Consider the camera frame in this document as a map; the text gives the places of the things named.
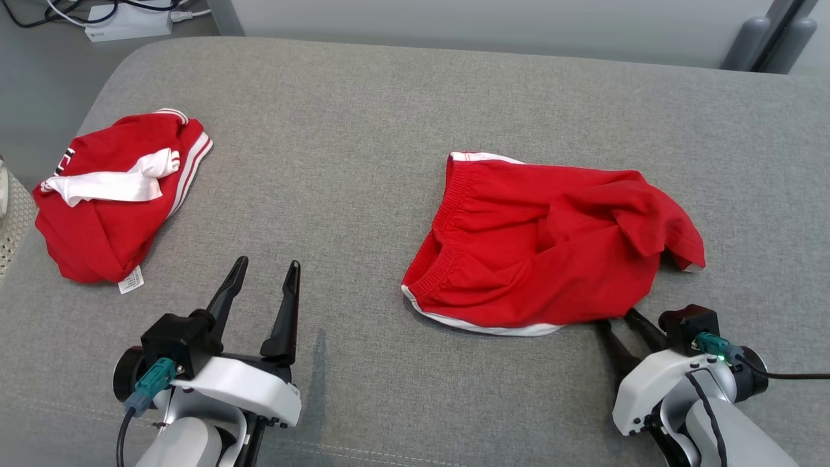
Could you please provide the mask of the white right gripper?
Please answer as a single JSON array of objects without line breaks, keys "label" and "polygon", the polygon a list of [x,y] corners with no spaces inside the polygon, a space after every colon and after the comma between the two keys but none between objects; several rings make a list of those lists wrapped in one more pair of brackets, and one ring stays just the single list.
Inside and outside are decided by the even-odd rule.
[{"label": "white right gripper", "polygon": [[685,425],[687,412],[698,399],[687,374],[693,373],[709,397],[734,404],[737,384],[729,366],[714,355],[684,355],[667,350],[666,334],[635,308],[624,321],[646,343],[652,355],[641,360],[625,348],[608,320],[596,321],[614,375],[617,397],[611,416],[619,432],[628,437],[645,425],[645,417],[658,405],[658,419],[676,432]]}]

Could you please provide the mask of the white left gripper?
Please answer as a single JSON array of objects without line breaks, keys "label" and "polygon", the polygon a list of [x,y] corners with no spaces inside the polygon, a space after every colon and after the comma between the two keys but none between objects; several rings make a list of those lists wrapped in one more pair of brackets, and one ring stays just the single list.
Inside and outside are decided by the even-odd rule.
[{"label": "white left gripper", "polygon": [[[249,259],[240,256],[206,311],[211,334],[222,339]],[[302,266],[291,262],[282,300],[260,355],[276,365],[296,360]],[[169,390],[170,466],[255,466],[266,428],[294,427],[302,413],[300,391],[275,374],[237,359],[213,357],[194,379],[175,379]]]}]

